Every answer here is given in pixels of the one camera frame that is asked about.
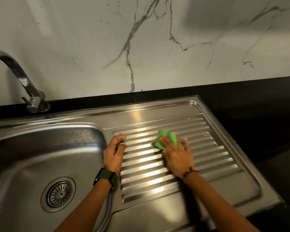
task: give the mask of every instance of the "white marble wall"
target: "white marble wall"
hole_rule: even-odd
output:
[[[0,50],[48,100],[290,76],[290,0],[0,0]]]

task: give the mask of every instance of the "black countertop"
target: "black countertop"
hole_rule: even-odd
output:
[[[290,77],[51,101],[47,113],[200,95],[285,203],[248,219],[261,231],[290,231]],[[33,116],[0,106],[0,119]]]

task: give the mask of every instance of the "person's left hand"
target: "person's left hand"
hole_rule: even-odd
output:
[[[122,166],[122,158],[124,156],[124,151],[127,145],[120,144],[117,148],[117,151],[116,151],[116,147],[119,144],[120,140],[123,140],[126,138],[127,138],[127,135],[125,134],[114,136],[103,152],[104,168],[112,172],[115,172],[117,176],[119,176],[119,172]]]

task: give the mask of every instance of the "forearm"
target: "forearm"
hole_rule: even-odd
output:
[[[92,232],[110,188],[109,180],[100,179],[54,232]]]
[[[184,182],[201,200],[219,232],[259,231],[221,197],[197,172],[189,173]]]

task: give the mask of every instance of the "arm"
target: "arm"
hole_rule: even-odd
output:
[[[178,139],[178,147],[167,137],[162,137],[160,143],[166,148],[163,156],[165,157],[167,168],[182,179],[197,195],[213,219],[218,231],[259,231],[221,197],[198,172],[190,172],[184,176],[186,172],[190,171],[190,168],[195,170],[188,140],[185,140],[185,145],[182,145],[182,142]]]
[[[122,139],[126,139],[126,135],[114,136],[103,152],[104,168],[115,172],[117,176],[119,175],[123,153],[126,149],[126,145],[121,144],[116,152],[117,144]],[[100,179],[85,199],[83,199],[54,232],[92,232],[110,188],[111,183],[108,180]]]

